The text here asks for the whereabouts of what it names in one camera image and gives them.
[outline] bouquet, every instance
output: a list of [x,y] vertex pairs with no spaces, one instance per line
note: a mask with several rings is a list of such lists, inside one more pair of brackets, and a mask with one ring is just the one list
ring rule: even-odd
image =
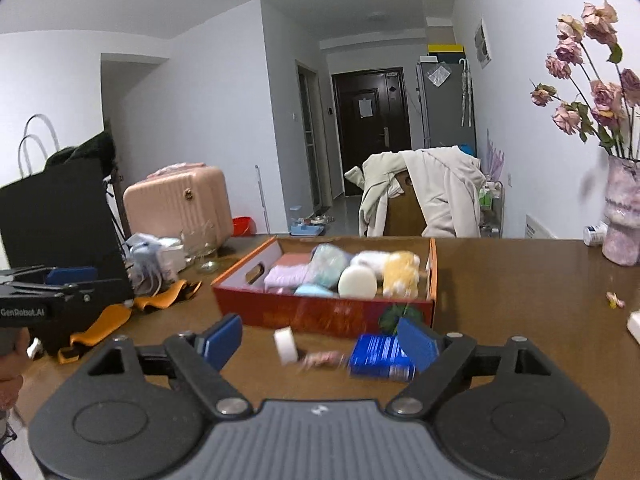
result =
[[[634,153],[633,142],[637,115],[640,120],[640,78],[631,69],[620,70],[623,52],[613,27],[613,23],[617,21],[616,9],[606,0],[601,7],[585,3],[582,20],[567,14],[560,16],[556,27],[559,43],[555,52],[548,54],[545,64],[553,77],[569,79],[578,95],[576,100],[567,102],[558,96],[556,88],[540,83],[534,84],[531,100],[541,107],[553,100],[559,101],[553,114],[558,128],[568,135],[577,133],[582,142],[587,142],[589,136],[594,136],[609,155],[634,160],[638,158],[640,151],[639,142]],[[586,38],[609,47],[608,62],[615,65],[618,82],[605,82],[600,78],[584,44]],[[593,72],[591,75],[585,67],[583,55]],[[591,91],[588,93],[591,99],[587,99],[574,79],[573,70],[578,70],[578,67],[590,84]]]

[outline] blue box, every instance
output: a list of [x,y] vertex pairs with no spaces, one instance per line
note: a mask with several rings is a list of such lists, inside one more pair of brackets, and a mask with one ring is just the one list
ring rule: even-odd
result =
[[396,336],[363,334],[358,338],[349,368],[354,375],[384,377],[409,382],[415,365],[402,351]]

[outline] cardboard box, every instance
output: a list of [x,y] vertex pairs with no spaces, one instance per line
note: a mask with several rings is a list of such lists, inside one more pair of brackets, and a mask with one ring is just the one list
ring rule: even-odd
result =
[[361,335],[349,359],[349,369],[353,375],[382,377],[405,383],[415,375],[415,365],[402,351],[394,335]]
[[406,300],[356,300],[351,298],[308,298],[272,294],[264,291],[264,277],[284,253],[310,253],[316,245],[331,243],[349,253],[365,250],[412,251],[420,256],[418,298],[412,307],[422,313],[423,322],[433,325],[436,301],[437,257],[432,238],[421,237],[273,237],[248,254],[213,281],[212,290],[222,314],[234,312],[242,323],[277,329],[292,327],[294,332],[311,332],[357,338],[364,333],[380,333],[380,317],[394,305]]

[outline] gray ribbed panel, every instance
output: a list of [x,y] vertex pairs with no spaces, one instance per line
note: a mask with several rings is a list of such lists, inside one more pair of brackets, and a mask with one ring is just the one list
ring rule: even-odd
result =
[[[320,415],[318,406],[328,410]],[[424,426],[375,402],[269,401],[254,418],[217,425],[168,480],[462,480]]]

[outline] yellow plush toy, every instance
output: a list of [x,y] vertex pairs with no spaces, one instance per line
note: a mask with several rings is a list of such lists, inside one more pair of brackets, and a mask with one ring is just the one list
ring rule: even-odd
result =
[[385,264],[382,295],[414,300],[418,297],[420,258],[409,251],[391,253]]

